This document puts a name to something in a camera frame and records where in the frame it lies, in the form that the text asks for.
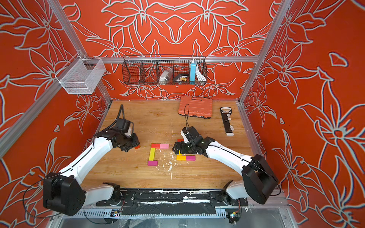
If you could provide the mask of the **red long block front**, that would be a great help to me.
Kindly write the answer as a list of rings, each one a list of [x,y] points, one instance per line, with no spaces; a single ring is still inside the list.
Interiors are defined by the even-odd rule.
[[[159,143],[152,143],[151,148],[160,148],[160,144]]]

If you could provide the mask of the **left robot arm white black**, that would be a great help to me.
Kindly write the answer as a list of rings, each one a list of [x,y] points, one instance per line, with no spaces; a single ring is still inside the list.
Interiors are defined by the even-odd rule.
[[[96,133],[91,145],[74,161],[58,173],[50,173],[43,180],[43,207],[61,214],[73,216],[84,206],[100,201],[112,204],[122,202],[120,186],[104,182],[101,187],[84,190],[83,180],[99,160],[114,148],[121,151],[138,147],[134,123],[124,118],[116,119],[110,126]]]

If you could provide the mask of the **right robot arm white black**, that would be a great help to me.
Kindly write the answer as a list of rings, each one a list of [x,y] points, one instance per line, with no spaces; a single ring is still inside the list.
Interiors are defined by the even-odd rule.
[[[175,142],[173,146],[175,154],[203,155],[241,175],[242,180],[232,181],[223,189],[230,199],[251,198],[259,204],[265,204],[277,187],[279,181],[263,156],[243,155],[213,138],[203,138],[193,126],[183,128],[181,135],[183,141]]]

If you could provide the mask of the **magenta block front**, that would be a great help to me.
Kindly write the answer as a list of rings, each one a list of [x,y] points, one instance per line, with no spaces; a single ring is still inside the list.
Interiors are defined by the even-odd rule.
[[[157,166],[158,165],[158,161],[148,161],[147,165],[148,166]]]

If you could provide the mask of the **magenta block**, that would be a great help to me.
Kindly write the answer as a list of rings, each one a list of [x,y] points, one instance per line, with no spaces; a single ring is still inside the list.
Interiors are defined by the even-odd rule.
[[[147,165],[148,166],[157,166],[158,165],[158,161],[148,161]]]
[[[186,156],[186,160],[187,161],[195,161],[196,160],[196,156],[195,155],[187,155]]]

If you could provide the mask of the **yellow long block front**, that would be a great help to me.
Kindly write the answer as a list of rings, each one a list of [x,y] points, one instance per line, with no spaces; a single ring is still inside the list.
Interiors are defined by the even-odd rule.
[[[149,161],[154,161],[155,160],[155,153],[156,153],[156,148],[151,147],[150,154],[149,154]]]

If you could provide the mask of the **orange yellow block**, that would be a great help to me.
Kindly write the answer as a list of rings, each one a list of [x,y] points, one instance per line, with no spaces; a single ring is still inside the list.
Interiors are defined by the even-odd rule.
[[[185,155],[177,155],[176,159],[178,161],[186,161],[186,156]]]

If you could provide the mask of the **pink block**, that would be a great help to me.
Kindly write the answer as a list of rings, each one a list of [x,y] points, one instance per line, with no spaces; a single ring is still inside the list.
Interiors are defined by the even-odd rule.
[[[169,149],[169,144],[160,144],[159,148],[160,149]]]

